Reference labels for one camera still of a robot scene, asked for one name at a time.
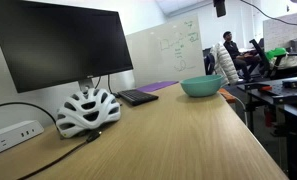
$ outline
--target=bowl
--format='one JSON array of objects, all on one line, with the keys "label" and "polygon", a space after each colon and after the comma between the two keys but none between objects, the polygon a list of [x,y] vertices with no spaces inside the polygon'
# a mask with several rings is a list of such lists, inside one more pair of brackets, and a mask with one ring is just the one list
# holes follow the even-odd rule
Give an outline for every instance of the bowl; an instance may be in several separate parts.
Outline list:
[{"label": "bowl", "polygon": [[180,81],[182,89],[188,96],[205,97],[215,94],[221,87],[221,75],[199,76]]}]

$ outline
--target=monitor screen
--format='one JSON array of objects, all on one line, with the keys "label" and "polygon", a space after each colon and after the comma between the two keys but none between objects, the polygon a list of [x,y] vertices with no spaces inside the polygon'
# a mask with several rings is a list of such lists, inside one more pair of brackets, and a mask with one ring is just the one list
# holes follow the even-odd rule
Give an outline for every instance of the monitor screen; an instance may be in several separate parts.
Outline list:
[{"label": "monitor screen", "polygon": [[19,93],[133,69],[114,11],[0,0],[0,46]]}]

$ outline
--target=black keyboard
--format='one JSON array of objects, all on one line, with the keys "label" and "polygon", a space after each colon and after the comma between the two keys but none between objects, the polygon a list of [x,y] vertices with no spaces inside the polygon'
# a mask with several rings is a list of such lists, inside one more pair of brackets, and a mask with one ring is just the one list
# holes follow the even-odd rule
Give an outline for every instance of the black keyboard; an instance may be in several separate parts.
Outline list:
[{"label": "black keyboard", "polygon": [[133,106],[137,106],[137,105],[158,99],[158,96],[144,93],[136,89],[120,91],[118,92],[118,94],[120,95],[121,98],[123,98]]}]

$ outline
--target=black cable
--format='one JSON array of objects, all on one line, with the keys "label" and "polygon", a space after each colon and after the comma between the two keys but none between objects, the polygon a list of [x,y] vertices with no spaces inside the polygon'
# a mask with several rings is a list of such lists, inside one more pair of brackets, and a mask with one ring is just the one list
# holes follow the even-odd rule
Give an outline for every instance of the black cable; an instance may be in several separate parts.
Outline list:
[{"label": "black cable", "polygon": [[252,7],[254,7],[254,8],[256,8],[259,12],[261,12],[263,15],[265,15],[266,17],[268,17],[268,18],[270,18],[270,19],[273,19],[273,20],[276,20],[276,21],[280,21],[280,22],[285,23],[285,24],[288,24],[288,25],[297,26],[297,24],[295,24],[295,23],[289,23],[289,22],[283,21],[283,20],[278,19],[278,18],[270,17],[270,16],[268,16],[267,14],[265,14],[264,12],[262,12],[257,6],[255,6],[255,5],[251,4],[251,3],[248,3],[248,2],[246,2],[246,1],[244,1],[244,0],[240,0],[240,1],[243,2],[243,3],[246,3],[246,4],[250,5],[250,6],[252,6]]},{"label": "black cable", "polygon": [[29,173],[29,174],[27,174],[27,175],[19,178],[18,180],[28,179],[28,178],[30,178],[30,177],[32,177],[32,176],[34,176],[34,175],[36,175],[36,174],[44,171],[44,170],[50,168],[51,166],[57,164],[61,160],[65,159],[66,157],[68,157],[69,155],[71,155],[72,153],[76,152],[78,149],[80,149],[80,148],[84,147],[85,145],[87,145],[88,143],[96,140],[100,136],[100,134],[101,134],[101,132],[100,131],[97,131],[97,130],[94,130],[94,131],[90,132],[90,134],[89,134],[89,136],[88,136],[88,138],[87,138],[87,140],[85,142],[79,144],[78,146],[76,146],[72,150],[68,151],[66,154],[62,155],[61,157],[59,157],[55,161],[47,164],[46,166],[44,166],[44,167],[42,167],[42,168],[40,168],[40,169],[38,169],[38,170],[36,170],[36,171],[34,171],[32,173]]},{"label": "black cable", "polygon": [[110,88],[110,75],[109,74],[108,74],[108,88],[109,88],[110,94],[113,94],[111,91],[111,88]]},{"label": "black cable", "polygon": [[97,82],[97,85],[96,85],[95,89],[97,89],[97,87],[98,87],[98,85],[99,85],[99,83],[100,83],[100,80],[101,80],[101,76],[99,77],[99,80],[98,80],[98,82]]},{"label": "black cable", "polygon": [[30,104],[30,103],[25,103],[25,102],[9,102],[9,103],[3,103],[3,104],[0,104],[0,107],[1,107],[1,106],[7,106],[7,105],[13,105],[13,104],[21,104],[21,105],[33,106],[33,107],[35,107],[35,108],[38,108],[38,109],[42,110],[43,112],[45,112],[45,113],[52,119],[52,121],[54,122],[54,124],[55,124],[55,126],[56,126],[56,120],[55,120],[55,118],[52,117],[52,115],[51,115],[49,112],[47,112],[45,109],[43,109],[43,108],[41,108],[41,107],[39,107],[39,106],[37,106],[37,105]]}]

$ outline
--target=man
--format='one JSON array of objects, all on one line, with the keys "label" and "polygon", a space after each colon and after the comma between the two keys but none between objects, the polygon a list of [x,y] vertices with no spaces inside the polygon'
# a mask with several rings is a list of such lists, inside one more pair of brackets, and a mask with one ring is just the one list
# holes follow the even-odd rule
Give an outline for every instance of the man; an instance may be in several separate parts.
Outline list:
[{"label": "man", "polygon": [[232,39],[231,32],[227,31],[224,33],[223,38],[225,39],[224,46],[227,49],[230,57],[235,65],[236,69],[241,69],[244,73],[244,77],[246,82],[254,82],[251,78],[251,72],[256,68],[256,66],[260,62],[260,58],[257,56],[253,56],[250,53],[242,54],[239,52],[237,44],[234,43]]}]

